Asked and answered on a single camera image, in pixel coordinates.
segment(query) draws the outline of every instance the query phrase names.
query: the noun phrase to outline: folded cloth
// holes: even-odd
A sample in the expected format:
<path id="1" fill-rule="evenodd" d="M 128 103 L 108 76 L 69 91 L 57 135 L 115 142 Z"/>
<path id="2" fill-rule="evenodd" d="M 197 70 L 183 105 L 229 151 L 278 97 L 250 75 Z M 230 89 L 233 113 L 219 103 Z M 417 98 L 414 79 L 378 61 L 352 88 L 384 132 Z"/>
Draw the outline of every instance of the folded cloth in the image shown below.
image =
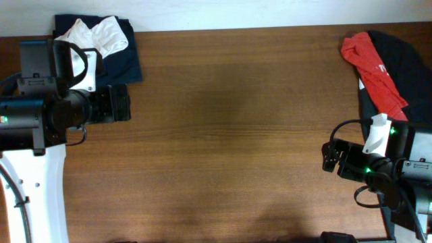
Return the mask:
<path id="1" fill-rule="evenodd" d="M 409 103 L 402 109 L 408 120 L 432 124 L 432 71 L 412 45 L 382 32 L 368 33 L 400 96 Z"/>
<path id="2" fill-rule="evenodd" d="M 74 14 L 56 15 L 54 17 L 55 30 L 53 31 L 53 37 L 56 38 L 65 34 L 74 25 L 78 18 L 81 19 L 90 29 L 93 29 L 102 20 L 106 19 L 106 17 Z M 115 17 L 115 19 L 117 20 L 121 31 L 126 36 L 129 45 L 123 51 L 119 51 L 104 58 L 103 72 L 96 77 L 97 87 L 142 81 L 134 29 L 130 25 L 129 20 L 119 20 L 117 17 Z"/>
<path id="3" fill-rule="evenodd" d="M 345 38 L 342 56 L 357 67 L 362 82 L 380 113 L 407 121 L 402 108 L 408 103 L 399 95 L 392 78 L 366 32 Z"/>
<path id="4" fill-rule="evenodd" d="M 128 40 L 114 16 L 102 20 L 91 30 L 81 19 L 77 19 L 75 24 L 56 40 L 74 43 L 82 49 L 96 48 L 102 58 L 128 47 Z"/>

